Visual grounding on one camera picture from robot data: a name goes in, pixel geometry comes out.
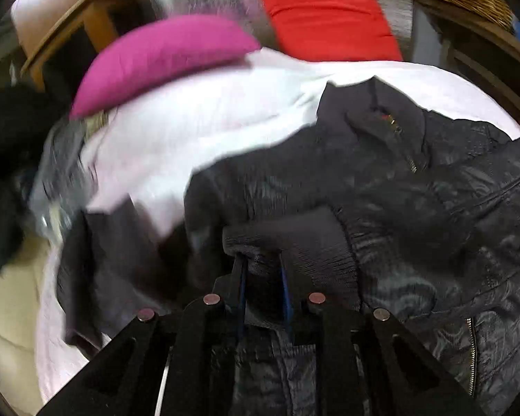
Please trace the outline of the red cushion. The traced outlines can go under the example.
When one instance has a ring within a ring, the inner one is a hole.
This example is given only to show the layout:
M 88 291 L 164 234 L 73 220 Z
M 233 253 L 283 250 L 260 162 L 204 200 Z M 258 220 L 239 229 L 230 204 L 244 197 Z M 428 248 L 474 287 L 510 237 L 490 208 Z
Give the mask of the red cushion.
M 280 50 L 297 59 L 401 61 L 378 0 L 261 0 Z

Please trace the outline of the magenta pillow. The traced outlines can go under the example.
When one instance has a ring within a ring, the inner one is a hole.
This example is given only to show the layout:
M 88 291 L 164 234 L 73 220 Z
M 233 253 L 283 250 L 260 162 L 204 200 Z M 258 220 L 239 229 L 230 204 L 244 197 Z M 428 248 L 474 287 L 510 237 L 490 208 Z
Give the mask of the magenta pillow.
M 95 57 L 84 74 L 69 118 L 86 118 L 197 70 L 236 62 L 261 49 L 229 19 L 181 15 L 136 28 Z

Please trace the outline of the grey folded garment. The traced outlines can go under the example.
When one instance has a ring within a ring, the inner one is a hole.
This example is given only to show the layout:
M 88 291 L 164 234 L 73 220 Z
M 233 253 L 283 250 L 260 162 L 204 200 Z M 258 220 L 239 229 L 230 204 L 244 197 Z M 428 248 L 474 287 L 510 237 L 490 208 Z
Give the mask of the grey folded garment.
M 59 244 L 73 218 L 90 200 L 95 179 L 81 159 L 83 147 L 108 125 L 104 112 L 88 118 L 61 118 L 51 128 L 33 180 L 28 208 L 35 232 Z

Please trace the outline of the pale pink bed blanket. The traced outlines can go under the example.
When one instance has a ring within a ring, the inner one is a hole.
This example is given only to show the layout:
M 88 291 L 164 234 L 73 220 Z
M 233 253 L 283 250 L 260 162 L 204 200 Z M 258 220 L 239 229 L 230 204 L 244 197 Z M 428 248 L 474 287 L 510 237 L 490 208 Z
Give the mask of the pale pink bed blanket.
M 371 77 L 425 109 L 520 137 L 520 125 L 495 99 L 451 72 L 384 61 L 309 63 L 263 49 L 243 66 L 176 80 L 110 111 L 107 126 L 82 151 L 81 167 L 96 183 L 90 207 L 110 211 L 130 198 L 154 235 L 170 235 L 183 220 L 183 193 L 194 171 L 272 146 L 312 123 L 325 83 Z

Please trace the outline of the black quilted jacket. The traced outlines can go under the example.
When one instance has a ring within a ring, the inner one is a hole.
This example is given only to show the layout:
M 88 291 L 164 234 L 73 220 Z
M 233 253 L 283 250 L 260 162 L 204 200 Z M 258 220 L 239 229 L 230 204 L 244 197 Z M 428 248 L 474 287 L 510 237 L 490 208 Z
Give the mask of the black quilted jacket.
M 89 363 L 140 311 L 182 313 L 240 258 L 242 334 L 212 355 L 233 376 L 225 415 L 319 415 L 315 347 L 285 327 L 281 254 L 341 306 L 387 309 L 480 415 L 520 415 L 520 138 L 378 78 L 327 84 L 313 125 L 194 174 L 164 244 L 131 202 L 79 215 L 57 279 L 66 342 Z

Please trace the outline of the wooden chair with beige seat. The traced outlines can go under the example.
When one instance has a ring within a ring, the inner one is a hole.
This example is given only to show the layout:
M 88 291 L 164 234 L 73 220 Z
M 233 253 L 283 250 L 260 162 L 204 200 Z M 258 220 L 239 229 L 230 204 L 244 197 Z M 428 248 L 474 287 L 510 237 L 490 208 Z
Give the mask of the wooden chair with beige seat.
M 11 17 L 26 54 L 21 74 L 45 89 L 43 66 L 79 29 L 86 32 L 96 52 L 118 37 L 111 11 L 131 0 L 16 0 Z

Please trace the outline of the dark clothes pile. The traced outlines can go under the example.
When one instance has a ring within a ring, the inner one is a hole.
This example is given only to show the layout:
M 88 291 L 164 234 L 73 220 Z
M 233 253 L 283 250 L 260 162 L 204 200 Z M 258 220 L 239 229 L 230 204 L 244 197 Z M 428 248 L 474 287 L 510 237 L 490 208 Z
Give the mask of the dark clothes pile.
M 0 89 L 0 271 L 19 249 L 43 147 L 64 106 L 26 84 Z

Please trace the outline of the wicker rattan shelf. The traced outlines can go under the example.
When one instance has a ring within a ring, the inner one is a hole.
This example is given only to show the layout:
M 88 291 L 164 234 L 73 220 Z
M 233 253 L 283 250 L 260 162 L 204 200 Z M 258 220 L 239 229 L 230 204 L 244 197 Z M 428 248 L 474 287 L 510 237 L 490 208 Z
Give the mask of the wicker rattan shelf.
M 414 0 L 441 42 L 440 66 L 495 99 L 520 124 L 520 40 L 503 0 Z

